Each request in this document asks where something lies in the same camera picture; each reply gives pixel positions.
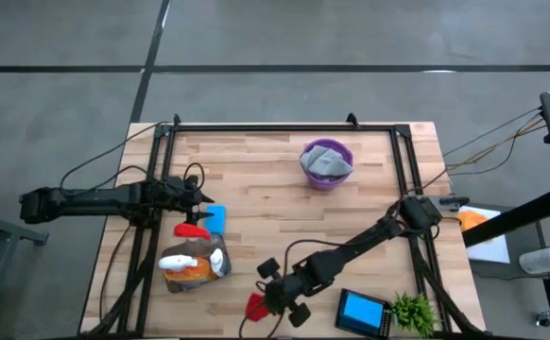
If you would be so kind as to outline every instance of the blue panel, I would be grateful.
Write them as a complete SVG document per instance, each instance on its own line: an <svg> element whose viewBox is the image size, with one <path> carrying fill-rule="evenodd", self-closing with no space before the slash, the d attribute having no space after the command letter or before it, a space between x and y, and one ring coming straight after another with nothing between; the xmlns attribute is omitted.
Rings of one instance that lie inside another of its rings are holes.
<svg viewBox="0 0 550 340"><path fill-rule="evenodd" d="M382 322L384 306L381 303L349 293L342 314L361 321L370 326L379 328Z"/></svg>
<svg viewBox="0 0 550 340"><path fill-rule="evenodd" d="M207 213L213 213L214 216L206 217L204 227L211 234L223 235L225 232L225 215L227 209L221 204L211 204L206 207Z"/></svg>

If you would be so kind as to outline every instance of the white bottle cap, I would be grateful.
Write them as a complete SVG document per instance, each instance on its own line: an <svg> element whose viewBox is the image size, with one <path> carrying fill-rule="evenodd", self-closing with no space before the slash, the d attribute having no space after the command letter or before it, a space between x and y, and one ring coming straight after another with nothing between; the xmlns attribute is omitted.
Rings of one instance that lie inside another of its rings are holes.
<svg viewBox="0 0 550 340"><path fill-rule="evenodd" d="M222 250L216 249L215 252L210 255L210 267L212 268L212 271L219 277L222 278L225 276L225 273L223 273L223 258L224 255L222 253Z"/></svg>
<svg viewBox="0 0 550 340"><path fill-rule="evenodd" d="M160 259L158 266L161 269L170 269L178 272L188 266L198 266L198 260L186 255L166 256Z"/></svg>

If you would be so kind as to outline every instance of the orange label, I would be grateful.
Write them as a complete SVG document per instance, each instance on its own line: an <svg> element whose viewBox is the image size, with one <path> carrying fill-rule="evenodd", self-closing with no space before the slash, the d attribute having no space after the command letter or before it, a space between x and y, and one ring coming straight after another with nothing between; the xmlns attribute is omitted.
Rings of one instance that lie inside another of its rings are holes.
<svg viewBox="0 0 550 340"><path fill-rule="evenodd" d="M196 260L198 260L198 266L186 267L179 272L166 269L165 278L170 281L194 281L209 279L210 274L212 273L212 268L210 267L208 260L203 258L196 258Z"/></svg>

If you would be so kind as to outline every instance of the purple bowl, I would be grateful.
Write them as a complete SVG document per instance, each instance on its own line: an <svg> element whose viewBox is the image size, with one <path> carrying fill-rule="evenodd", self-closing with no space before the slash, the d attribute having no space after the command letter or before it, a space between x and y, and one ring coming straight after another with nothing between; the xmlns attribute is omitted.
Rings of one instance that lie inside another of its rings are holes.
<svg viewBox="0 0 550 340"><path fill-rule="evenodd" d="M304 154L305 152L311 151L313 149L313 147L315 147L315 145L331 148L331 149L339 152L342 155L342 159L345 162L347 162L350 166L352 166L352 153L351 153L351 150L349 150L342 143L337 142L335 140L331 140L331 139L316 140L316 141L312 142L311 144L307 145L304 148L304 151L302 153ZM349 174L349 175L340 176L340 177L338 177L334 180L325 180L325 179L318 178L317 176L315 176L315 175L311 174L310 172L304 170L304 168L302 168L302 171L304 171L304 175L306 175L306 177L309 181L309 186L311 188L315 189L315 190L321 190L321 191L328 191L328 190L334 189L336 187L336 185L342 183L350 175Z"/></svg>

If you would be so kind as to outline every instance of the gray cloth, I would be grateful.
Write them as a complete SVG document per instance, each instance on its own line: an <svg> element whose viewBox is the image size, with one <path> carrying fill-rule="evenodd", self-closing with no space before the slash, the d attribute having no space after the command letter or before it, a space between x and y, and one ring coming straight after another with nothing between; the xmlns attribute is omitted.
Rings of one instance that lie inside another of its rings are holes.
<svg viewBox="0 0 550 340"><path fill-rule="evenodd" d="M326 178L349 175L352 172L352 166L344 161L339 152L319 145L302 154L301 165L311 174Z"/></svg>

